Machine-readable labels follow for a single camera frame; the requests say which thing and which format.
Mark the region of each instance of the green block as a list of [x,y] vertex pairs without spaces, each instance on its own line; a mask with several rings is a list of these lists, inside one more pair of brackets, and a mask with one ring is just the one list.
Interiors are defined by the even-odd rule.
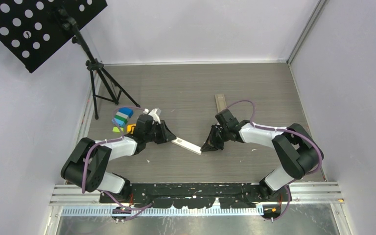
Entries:
[[119,129],[116,126],[113,127],[113,132],[120,133]]
[[125,119],[124,117],[121,117],[121,116],[115,115],[115,118],[118,119],[118,120],[123,121],[124,124],[127,124],[127,119]]

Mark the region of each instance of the music stand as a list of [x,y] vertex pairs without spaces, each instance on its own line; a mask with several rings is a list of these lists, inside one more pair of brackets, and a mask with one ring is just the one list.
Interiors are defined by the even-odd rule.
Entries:
[[[0,0],[0,41],[24,63],[30,73],[34,72],[70,38],[73,37],[73,43],[81,45],[89,58],[86,66],[91,74],[96,119],[98,119],[97,97],[117,105],[123,92],[136,106],[140,107],[104,69],[104,65],[93,57],[80,33],[80,29],[106,6],[105,0]],[[99,74],[111,99],[95,94],[94,71]],[[118,96],[114,95],[114,90],[112,91],[103,74],[119,87]]]

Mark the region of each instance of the black perforated panel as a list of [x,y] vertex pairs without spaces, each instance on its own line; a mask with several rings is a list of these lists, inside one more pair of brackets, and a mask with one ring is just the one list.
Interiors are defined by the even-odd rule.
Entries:
[[53,19],[64,6],[84,27],[106,6],[106,0],[0,0],[0,41],[34,72],[73,35]]

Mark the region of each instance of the yellow block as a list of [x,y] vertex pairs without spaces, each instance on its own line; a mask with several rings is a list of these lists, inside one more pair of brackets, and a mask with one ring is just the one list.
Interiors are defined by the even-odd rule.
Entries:
[[120,133],[119,129],[117,126],[113,127],[113,132],[115,133]]
[[127,133],[133,134],[136,124],[127,125]]

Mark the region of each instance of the tripod stand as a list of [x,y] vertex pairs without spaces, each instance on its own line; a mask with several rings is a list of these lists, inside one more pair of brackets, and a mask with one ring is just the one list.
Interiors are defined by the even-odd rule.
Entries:
[[[119,98],[122,92],[137,106],[140,107],[140,105],[129,95],[129,93],[106,71],[104,68],[104,64],[100,63],[95,59],[90,51],[89,46],[87,45],[86,41],[84,40],[83,36],[80,33],[80,30],[78,29],[77,22],[73,17],[70,17],[66,10],[63,8],[58,9],[59,14],[59,22],[61,23],[61,26],[64,30],[71,31],[74,36],[72,38],[72,43],[79,44],[84,52],[86,53],[87,57],[89,58],[88,61],[86,61],[87,70],[90,71],[90,78],[92,81],[92,92],[93,92],[93,102],[94,102],[94,117],[97,120],[98,119],[98,112],[97,112],[97,101],[96,98],[104,99],[110,102],[113,102],[115,105],[119,104]],[[100,77],[100,80],[103,82],[104,86],[107,89],[107,92],[109,93],[111,99],[97,95],[95,92],[95,85],[94,85],[94,71],[97,72],[97,74]],[[117,87],[119,87],[119,94],[117,97],[112,91],[112,88],[110,88],[109,84],[107,83],[107,80],[105,76]]]

